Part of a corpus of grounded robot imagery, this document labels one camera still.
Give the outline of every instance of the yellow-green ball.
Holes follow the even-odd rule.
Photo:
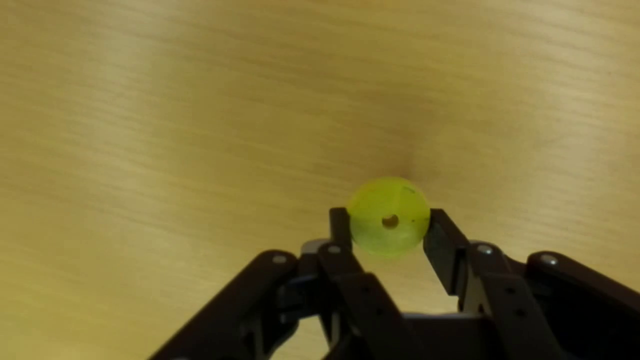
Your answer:
[[[364,185],[348,204],[351,240],[370,254],[395,257],[413,251],[427,230],[430,206],[404,179]]]

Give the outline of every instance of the wood grain surface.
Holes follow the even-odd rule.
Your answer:
[[[406,176],[640,290],[631,0],[0,0],[0,359],[147,359],[266,249]],[[448,312],[419,254],[362,259]],[[275,359],[320,359],[307,321]]]

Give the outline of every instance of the wooden table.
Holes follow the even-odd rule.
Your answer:
[[[266,249],[406,176],[640,289],[631,0],[0,0],[0,359],[146,359]],[[426,260],[364,259],[448,312]],[[316,322],[275,359],[320,359]]]

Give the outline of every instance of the black robotic claw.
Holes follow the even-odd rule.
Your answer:
[[[515,262],[444,210],[431,210],[423,254],[459,317],[404,317],[354,259],[348,223],[331,209],[316,253],[256,257],[152,360],[264,360],[305,317],[320,318],[331,360],[640,357],[640,295],[556,253]]]

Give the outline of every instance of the screw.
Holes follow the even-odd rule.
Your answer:
[[[340,246],[327,246],[327,253],[329,254],[340,254],[342,251],[340,251]]]
[[[552,257],[552,254],[544,254],[544,257],[539,257],[539,260],[542,260],[542,265],[545,265],[545,267],[556,267],[556,265],[559,262],[559,259],[558,259],[558,257]]]
[[[287,260],[286,260],[286,257],[273,257],[271,262],[273,265],[286,265]]]
[[[476,251],[477,251],[480,254],[494,254],[494,253],[495,253],[495,249],[494,249],[494,246],[487,246],[487,244],[477,244]]]

